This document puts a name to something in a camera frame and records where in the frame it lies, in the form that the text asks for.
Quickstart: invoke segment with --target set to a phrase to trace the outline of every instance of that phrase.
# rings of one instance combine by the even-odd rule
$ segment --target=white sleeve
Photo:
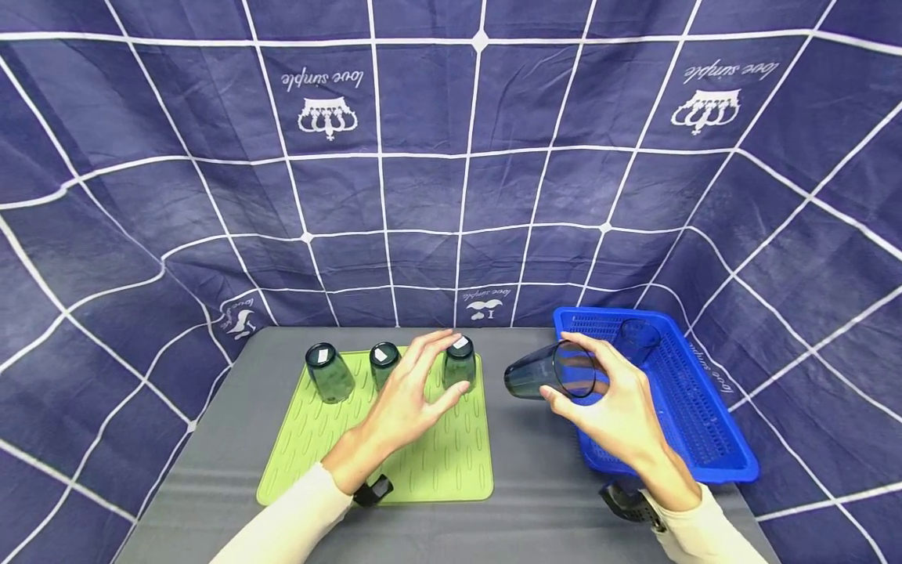
[[[667,526],[666,532],[655,533],[667,556],[676,564],[767,564],[723,515],[711,490],[700,486],[702,502],[682,513],[664,509],[642,490]]]
[[[276,503],[247,523],[210,564],[301,564],[345,517],[351,500],[317,462]]]

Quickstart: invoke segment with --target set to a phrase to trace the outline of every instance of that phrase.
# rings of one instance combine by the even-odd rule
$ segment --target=blue plastic basket
[[[661,344],[649,355],[642,370],[649,377],[651,395],[664,435],[686,461],[699,482],[751,482],[758,477],[758,460],[751,453],[708,374],[695,358],[689,343],[668,315],[656,311],[608,308],[558,308],[555,329],[613,341],[625,319],[645,319],[661,334]],[[591,404],[600,396],[578,400]],[[586,465],[599,472],[635,472],[605,452],[580,430],[579,446]]]

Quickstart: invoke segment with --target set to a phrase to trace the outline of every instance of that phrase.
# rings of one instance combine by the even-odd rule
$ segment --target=green mat
[[[403,354],[407,348],[399,349]],[[356,381],[351,397],[332,405],[322,403],[304,366],[257,488],[260,504],[276,501],[326,455],[345,430],[363,421],[375,402],[369,351],[341,355]],[[445,391],[444,359],[440,355],[429,370],[426,398],[430,402]],[[394,491],[383,504],[479,501],[492,494],[492,453],[485,418],[483,360],[479,355],[471,391],[423,437],[391,455],[369,482],[379,474],[385,474],[394,484]]]

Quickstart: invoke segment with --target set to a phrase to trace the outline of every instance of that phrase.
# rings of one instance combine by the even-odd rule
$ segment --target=wrist
[[[339,490],[353,495],[391,454],[370,440],[361,427],[346,431],[334,447],[323,457],[322,465]]]
[[[672,512],[695,509],[702,502],[702,489],[686,462],[670,446],[650,452],[633,467],[658,505]]]

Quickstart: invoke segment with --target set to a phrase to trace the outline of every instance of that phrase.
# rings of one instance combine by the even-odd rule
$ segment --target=gray tablecloth
[[[399,345],[425,329],[267,328],[254,336],[198,430],[163,481],[117,562],[201,564],[250,521],[263,468],[298,376],[318,341],[365,350]],[[471,329],[483,357],[495,488],[480,503],[356,509],[310,562],[668,562],[644,524],[614,517],[596,494],[572,427],[543,402],[510,397],[511,361],[551,342],[551,329]],[[778,562],[734,486],[715,488],[727,516],[770,562]]]

